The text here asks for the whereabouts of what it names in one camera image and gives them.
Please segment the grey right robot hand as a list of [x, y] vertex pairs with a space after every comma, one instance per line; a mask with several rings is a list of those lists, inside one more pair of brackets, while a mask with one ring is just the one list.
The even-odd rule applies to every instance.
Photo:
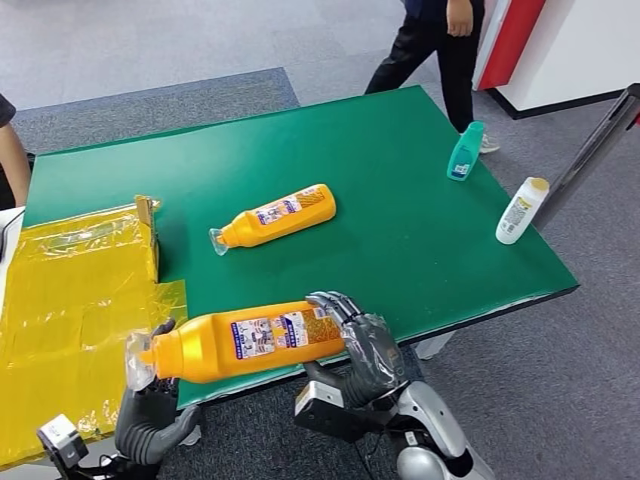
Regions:
[[337, 291], [312, 292], [306, 300], [332, 319], [351, 362], [351, 370], [343, 376], [316, 361], [308, 362], [304, 368], [310, 379], [340, 390], [353, 408], [365, 406], [407, 380], [399, 347], [382, 317], [365, 312], [352, 298]]

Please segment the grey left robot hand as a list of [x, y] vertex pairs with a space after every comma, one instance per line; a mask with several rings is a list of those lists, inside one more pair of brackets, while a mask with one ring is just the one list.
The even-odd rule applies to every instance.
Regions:
[[126, 388], [115, 431], [115, 448], [137, 465], [159, 466], [200, 423], [198, 405], [178, 413], [178, 396], [176, 378], [155, 377], [140, 391]]

